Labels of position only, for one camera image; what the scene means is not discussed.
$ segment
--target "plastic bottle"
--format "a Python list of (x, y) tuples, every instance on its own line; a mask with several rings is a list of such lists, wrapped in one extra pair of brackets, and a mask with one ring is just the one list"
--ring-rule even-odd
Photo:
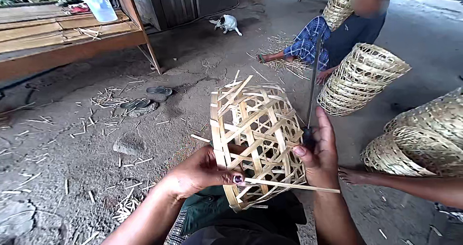
[(117, 20), (116, 12), (109, 0), (83, 0), (99, 22), (111, 22)]

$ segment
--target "unfinished bamboo basket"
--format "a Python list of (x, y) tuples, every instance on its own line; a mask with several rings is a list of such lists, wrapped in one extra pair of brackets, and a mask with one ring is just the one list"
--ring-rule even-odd
[(350, 114), (361, 109), (410, 69), (409, 65), (385, 49), (358, 43), (323, 86), (317, 102), (330, 115)]
[[(211, 97), (217, 165), (221, 169), (242, 170), (249, 182), (248, 186), (224, 185), (235, 212), (290, 188), (319, 190), (302, 185), (306, 182), (304, 166), (291, 149), (301, 143), (302, 130), (284, 90), (274, 83), (248, 85), (251, 78), (228, 84), (212, 92)], [(247, 146), (246, 150), (230, 153), (227, 144), (233, 140)]]
[(323, 17), (331, 31), (338, 29), (354, 10), (350, 0), (329, 0), (323, 10)]
[(463, 149), (463, 88), (402, 112), (385, 125), (390, 132), (401, 126), (414, 126), (430, 130)]
[(463, 151), (434, 132), (403, 126), (371, 141), (361, 154), (366, 166), (403, 176), (463, 176)]

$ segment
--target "wooden bench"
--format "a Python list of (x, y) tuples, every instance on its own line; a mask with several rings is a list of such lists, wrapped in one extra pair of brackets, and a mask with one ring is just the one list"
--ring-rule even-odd
[[(0, 81), (89, 59), (103, 52), (138, 46), (160, 74), (159, 64), (133, 0), (119, 0), (114, 22), (91, 13), (0, 24)], [(99, 31), (82, 33), (77, 29)]]

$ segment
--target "black flip-flop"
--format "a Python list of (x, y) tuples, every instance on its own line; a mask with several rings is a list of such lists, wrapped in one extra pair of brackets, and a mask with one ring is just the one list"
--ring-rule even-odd
[(161, 94), (164, 96), (170, 96), (172, 94), (172, 89), (165, 88), (164, 86), (148, 87), (146, 88), (146, 92), (149, 94)]
[(131, 102), (122, 103), (119, 107), (124, 109), (144, 108), (151, 104), (150, 100), (135, 99)]

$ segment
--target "fingernail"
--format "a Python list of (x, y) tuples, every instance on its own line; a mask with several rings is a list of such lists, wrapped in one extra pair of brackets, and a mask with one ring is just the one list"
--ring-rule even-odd
[(306, 151), (301, 146), (295, 146), (293, 148), (293, 152), (300, 156), (306, 153)]
[(243, 178), (241, 176), (234, 176), (233, 177), (233, 182), (234, 183), (241, 183), (243, 181)]

